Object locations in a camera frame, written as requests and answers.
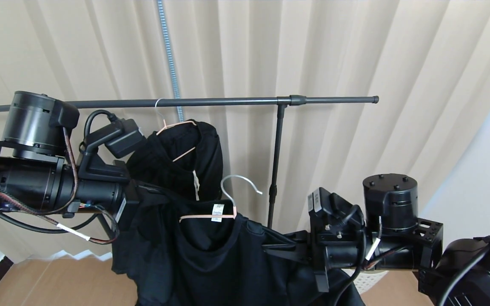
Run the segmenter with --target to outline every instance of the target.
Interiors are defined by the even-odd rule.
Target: laundry basket
[[[354,270],[351,269],[343,269],[345,273],[349,276],[354,273]],[[364,292],[370,290],[378,281],[380,281],[385,275],[387,275],[389,271],[371,271],[371,272],[361,272],[358,277],[354,280],[354,285],[358,290],[359,294],[363,294]]]

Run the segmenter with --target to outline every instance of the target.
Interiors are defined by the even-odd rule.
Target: neckline
[[[198,129],[199,134],[200,134],[200,137],[199,137],[200,139],[198,141],[198,144],[196,145],[196,149],[194,150],[197,153],[199,147],[201,147],[203,144],[203,140],[204,140],[203,131],[202,131],[202,128],[200,127],[199,122],[197,122],[194,119],[189,119],[188,121],[193,121],[196,123],[196,129]],[[150,141],[152,141],[152,146],[151,146],[152,152],[156,156],[158,156],[158,159],[161,162],[163,162],[165,165],[167,165],[173,171],[192,174],[192,171],[188,171],[188,170],[185,170],[185,169],[179,167],[178,165],[176,165],[173,162],[172,159],[169,158],[167,151],[165,150],[164,146],[160,142],[160,139],[158,138],[158,135],[156,134],[156,131],[154,133],[152,133],[152,135],[149,138],[151,138]],[[194,169],[197,168],[197,164],[198,164],[198,158],[196,158],[196,162],[194,163]]]
[[[224,204],[224,205],[232,205],[232,202],[230,200],[215,200],[215,201],[206,201],[204,203],[201,203],[202,205],[213,205],[213,204]],[[182,232],[181,229],[181,224],[179,223],[179,217],[175,217],[175,223],[177,224],[177,228],[175,230],[175,234],[177,235],[177,244],[183,248],[185,253],[187,255],[198,255],[198,256],[218,256],[220,254],[223,254],[227,252],[232,246],[235,244],[237,241],[237,237],[239,236],[239,232],[241,231],[241,226],[243,225],[243,215],[241,213],[237,213],[236,218],[234,219],[234,224],[232,225],[232,233],[224,242],[224,245],[217,250],[212,250],[212,251],[205,251],[205,250],[200,250],[194,247],[188,239],[185,237],[185,235]]]

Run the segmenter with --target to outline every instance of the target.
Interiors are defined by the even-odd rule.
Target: black garment
[[[199,199],[220,199],[223,169],[220,139],[212,125],[206,122],[196,124],[179,124],[160,135],[152,133],[145,145],[137,149],[126,163],[131,178],[196,200],[195,171],[199,179]],[[193,147],[196,149],[173,162]]]
[[[196,202],[166,190],[140,188],[142,205],[129,229],[113,244],[113,271],[127,273],[138,287],[138,306],[305,306],[328,305],[333,294],[316,289],[313,270],[267,255],[262,244],[287,244],[284,235],[241,214],[234,219],[185,219],[210,214],[214,204]],[[329,274],[333,289],[348,279]],[[363,306],[352,285],[339,306]]]

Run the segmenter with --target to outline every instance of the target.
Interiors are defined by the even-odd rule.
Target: hanger hook
[[[162,117],[162,120],[164,120],[164,122],[165,122],[164,115],[162,115],[162,113],[160,113],[160,111],[158,111],[158,102],[160,102],[161,99],[157,99],[156,100],[156,103],[154,103],[154,110],[158,113],[158,115],[160,115]]]
[[[262,192],[260,190],[258,190],[258,188],[256,187],[256,185],[251,180],[249,180],[248,178],[246,178],[245,176],[239,176],[238,174],[231,174],[229,176],[225,176],[220,181],[220,189],[222,189],[222,193],[224,193],[224,195],[227,196],[228,199],[230,199],[230,201],[232,201],[232,204],[234,204],[234,207],[236,206],[236,202],[235,202],[234,198],[232,198],[228,194],[228,192],[226,192],[226,190],[224,189],[224,181],[227,180],[227,179],[229,179],[229,178],[240,178],[240,179],[246,180],[249,184],[251,184],[251,186],[253,186],[253,188],[256,191],[256,193],[262,194]]]

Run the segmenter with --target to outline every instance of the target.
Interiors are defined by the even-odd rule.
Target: clothes rack
[[[95,101],[66,101],[77,108],[128,108],[154,107],[157,99],[119,99]],[[273,152],[272,182],[268,200],[268,227],[273,225],[273,209],[277,196],[277,173],[281,150],[282,122],[288,106],[304,104],[335,104],[335,103],[377,103],[378,96],[372,97],[305,97],[290,95],[281,97],[247,97],[247,98],[200,98],[200,99],[160,99],[158,107],[176,106],[232,106],[232,105],[277,105],[276,140]],[[8,112],[9,105],[0,105],[0,112]]]

